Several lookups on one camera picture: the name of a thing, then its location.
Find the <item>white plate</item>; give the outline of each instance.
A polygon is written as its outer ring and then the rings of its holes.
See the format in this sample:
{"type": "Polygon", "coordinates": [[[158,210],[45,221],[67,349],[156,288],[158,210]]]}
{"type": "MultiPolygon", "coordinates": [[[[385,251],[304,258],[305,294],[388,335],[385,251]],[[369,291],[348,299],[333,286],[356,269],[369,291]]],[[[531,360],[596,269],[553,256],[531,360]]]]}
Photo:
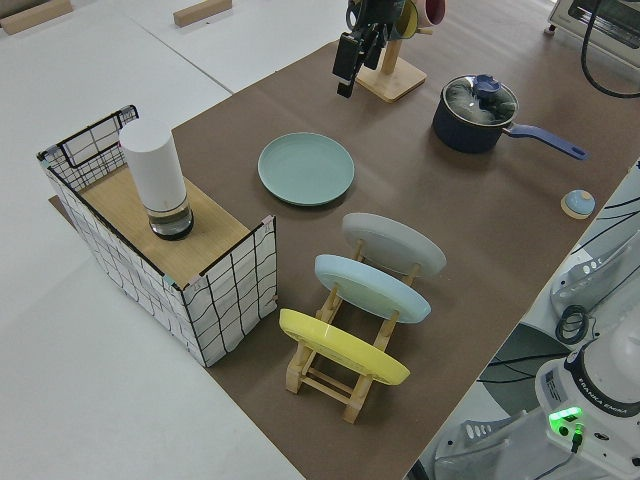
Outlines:
{"type": "Polygon", "coordinates": [[[420,265],[417,276],[437,274],[447,264],[442,250],[413,228],[372,213],[350,213],[342,219],[342,233],[355,248],[362,240],[367,260],[403,275],[420,265]]]}
{"type": "Polygon", "coordinates": [[[323,205],[347,191],[355,173],[349,152],[316,133],[290,133],[267,145],[258,174],[276,197],[294,205],[323,205]]]}

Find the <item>teal plate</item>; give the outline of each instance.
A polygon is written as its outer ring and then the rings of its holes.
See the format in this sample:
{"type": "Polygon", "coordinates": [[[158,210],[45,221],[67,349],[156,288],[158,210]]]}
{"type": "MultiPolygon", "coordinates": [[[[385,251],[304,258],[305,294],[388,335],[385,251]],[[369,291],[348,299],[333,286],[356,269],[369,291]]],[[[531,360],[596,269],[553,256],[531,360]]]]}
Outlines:
{"type": "Polygon", "coordinates": [[[323,205],[347,191],[355,173],[349,152],[317,133],[290,133],[267,145],[258,159],[263,185],[294,205],[323,205]]]}
{"type": "Polygon", "coordinates": [[[398,312],[399,323],[418,323],[431,312],[422,295],[370,265],[337,255],[318,255],[316,277],[328,290],[362,310],[389,319],[398,312]]]}

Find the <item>plate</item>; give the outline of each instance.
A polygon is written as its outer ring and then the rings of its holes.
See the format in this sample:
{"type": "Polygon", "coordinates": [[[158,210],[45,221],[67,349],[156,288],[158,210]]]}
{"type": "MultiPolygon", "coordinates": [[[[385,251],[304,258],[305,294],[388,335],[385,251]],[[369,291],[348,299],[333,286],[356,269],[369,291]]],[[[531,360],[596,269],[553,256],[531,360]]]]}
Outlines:
{"type": "Polygon", "coordinates": [[[267,145],[258,159],[263,185],[293,205],[329,203],[347,191],[355,173],[349,152],[317,133],[290,133],[267,145]]]}
{"type": "Polygon", "coordinates": [[[316,277],[328,290],[338,285],[338,296],[362,310],[398,323],[418,323],[431,312],[422,295],[381,270],[337,255],[318,255],[316,277]]]}
{"type": "Polygon", "coordinates": [[[362,256],[389,270],[408,275],[416,263],[417,277],[437,274],[447,264],[442,250],[413,228],[372,213],[349,213],[342,219],[342,233],[355,248],[363,241],[362,256]]]}
{"type": "Polygon", "coordinates": [[[320,355],[378,382],[399,385],[409,376],[407,367],[382,350],[303,313],[283,308],[280,328],[320,355]]]}

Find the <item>navy blue saucepan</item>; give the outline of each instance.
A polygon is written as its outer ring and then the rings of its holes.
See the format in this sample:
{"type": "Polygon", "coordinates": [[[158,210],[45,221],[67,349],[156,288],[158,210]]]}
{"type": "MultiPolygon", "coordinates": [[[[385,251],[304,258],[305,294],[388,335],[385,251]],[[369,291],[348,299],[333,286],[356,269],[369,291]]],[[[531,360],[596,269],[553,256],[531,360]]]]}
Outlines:
{"type": "Polygon", "coordinates": [[[535,138],[578,160],[588,153],[539,127],[517,125],[518,100],[490,75],[467,75],[451,80],[440,93],[433,129],[446,145],[466,153],[486,152],[504,133],[535,138]]]}

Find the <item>glass lid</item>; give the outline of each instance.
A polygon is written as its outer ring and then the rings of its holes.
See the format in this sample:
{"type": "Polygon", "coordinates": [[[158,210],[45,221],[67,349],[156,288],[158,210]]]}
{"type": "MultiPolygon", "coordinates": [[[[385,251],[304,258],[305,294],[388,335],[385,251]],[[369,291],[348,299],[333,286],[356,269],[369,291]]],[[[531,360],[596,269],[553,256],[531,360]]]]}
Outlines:
{"type": "Polygon", "coordinates": [[[476,125],[505,125],[518,111],[513,92],[490,75],[455,78],[444,88],[443,96],[452,113],[476,125]]]}

